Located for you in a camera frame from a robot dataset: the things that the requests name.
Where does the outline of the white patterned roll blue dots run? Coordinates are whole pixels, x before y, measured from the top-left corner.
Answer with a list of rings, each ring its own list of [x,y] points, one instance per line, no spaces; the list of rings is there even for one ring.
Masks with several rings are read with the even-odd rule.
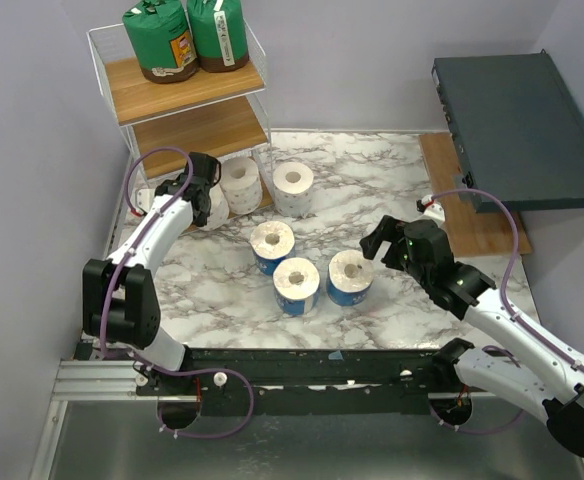
[[[230,213],[227,199],[221,189],[220,184],[214,186],[210,190],[210,199],[210,214],[207,218],[206,225],[201,227],[201,230],[203,231],[212,231],[223,226],[228,220]]]

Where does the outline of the green roll white label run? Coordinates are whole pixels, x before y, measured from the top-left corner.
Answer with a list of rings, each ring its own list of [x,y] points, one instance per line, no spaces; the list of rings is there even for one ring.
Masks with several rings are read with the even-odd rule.
[[[249,50],[239,0],[186,3],[187,15],[200,66],[209,73],[224,73],[244,67]]]

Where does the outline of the green roll orange label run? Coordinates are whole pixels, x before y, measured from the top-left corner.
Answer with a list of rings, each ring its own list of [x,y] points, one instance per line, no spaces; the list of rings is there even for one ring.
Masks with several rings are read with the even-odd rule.
[[[139,1],[122,22],[143,76],[157,84],[188,80],[199,68],[183,4]]]

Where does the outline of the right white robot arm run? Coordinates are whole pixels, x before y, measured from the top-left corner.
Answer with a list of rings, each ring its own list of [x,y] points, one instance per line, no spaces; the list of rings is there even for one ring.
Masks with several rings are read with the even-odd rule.
[[[382,243],[389,245],[383,265],[411,276],[435,305],[489,335],[521,363],[498,362],[454,340],[432,367],[434,384],[446,392],[463,384],[491,392],[536,417],[561,446],[584,458],[584,354],[503,298],[490,277],[457,261],[434,220],[384,216],[359,245],[372,260]]]

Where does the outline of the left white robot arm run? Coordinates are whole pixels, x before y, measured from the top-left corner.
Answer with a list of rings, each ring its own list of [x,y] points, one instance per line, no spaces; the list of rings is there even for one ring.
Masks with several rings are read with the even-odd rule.
[[[184,170],[154,191],[148,211],[123,245],[103,260],[89,260],[82,272],[83,332],[108,344],[121,344],[139,361],[160,371],[159,382],[173,395],[186,393],[194,380],[185,364],[187,347],[161,326],[154,285],[158,267],[190,226],[203,227],[211,211],[210,191],[221,178],[220,161],[208,154],[159,147],[153,153],[184,157]]]

